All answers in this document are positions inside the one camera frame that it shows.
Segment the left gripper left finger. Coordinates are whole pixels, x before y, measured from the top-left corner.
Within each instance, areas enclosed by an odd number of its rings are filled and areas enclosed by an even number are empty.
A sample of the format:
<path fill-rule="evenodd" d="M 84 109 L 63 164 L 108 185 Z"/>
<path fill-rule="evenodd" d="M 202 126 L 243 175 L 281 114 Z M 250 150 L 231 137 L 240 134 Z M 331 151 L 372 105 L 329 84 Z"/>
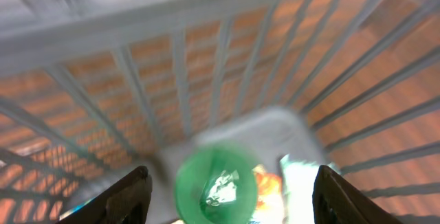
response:
<path fill-rule="evenodd" d="M 153 190 L 146 166 L 138 166 L 57 224 L 145 224 Z"/>

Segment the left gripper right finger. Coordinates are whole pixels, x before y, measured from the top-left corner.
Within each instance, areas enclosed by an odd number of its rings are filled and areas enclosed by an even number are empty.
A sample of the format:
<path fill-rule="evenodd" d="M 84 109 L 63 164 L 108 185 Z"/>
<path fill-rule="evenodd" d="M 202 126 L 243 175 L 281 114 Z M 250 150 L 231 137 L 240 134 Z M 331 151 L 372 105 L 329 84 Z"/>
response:
<path fill-rule="evenodd" d="M 312 203 L 315 224 L 402 224 L 326 165 L 318 169 Z"/>

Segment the teal tissue packet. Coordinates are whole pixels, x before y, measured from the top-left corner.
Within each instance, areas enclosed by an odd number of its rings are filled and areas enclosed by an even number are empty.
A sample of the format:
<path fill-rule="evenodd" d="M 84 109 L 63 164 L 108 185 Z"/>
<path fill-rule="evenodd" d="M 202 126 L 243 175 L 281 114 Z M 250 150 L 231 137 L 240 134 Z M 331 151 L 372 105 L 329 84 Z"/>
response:
<path fill-rule="evenodd" d="M 314 183 L 321 164 L 293 160 L 284 155 L 279 159 L 279 166 L 283 180 L 285 223 L 314 224 Z"/>

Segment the orange snack packet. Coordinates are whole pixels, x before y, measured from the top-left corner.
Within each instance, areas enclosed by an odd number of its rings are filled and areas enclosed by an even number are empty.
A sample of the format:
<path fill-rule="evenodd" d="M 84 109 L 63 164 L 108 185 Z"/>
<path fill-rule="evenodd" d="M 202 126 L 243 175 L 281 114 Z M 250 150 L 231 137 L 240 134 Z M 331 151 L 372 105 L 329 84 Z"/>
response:
<path fill-rule="evenodd" d="M 268 173 L 261 164 L 253 169 L 253 173 L 258 186 L 258 196 L 250 223 L 282 224 L 285 218 L 285 208 L 281 178 L 278 175 Z"/>

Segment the green lid jar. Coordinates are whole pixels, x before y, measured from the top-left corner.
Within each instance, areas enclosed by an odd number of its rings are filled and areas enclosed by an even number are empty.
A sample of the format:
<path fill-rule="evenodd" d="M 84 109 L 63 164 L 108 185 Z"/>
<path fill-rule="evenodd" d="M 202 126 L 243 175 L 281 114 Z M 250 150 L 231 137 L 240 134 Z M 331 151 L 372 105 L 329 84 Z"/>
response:
<path fill-rule="evenodd" d="M 236 146 L 203 146 L 180 166 L 175 206 L 185 224 L 244 224 L 256 209 L 256 158 Z"/>

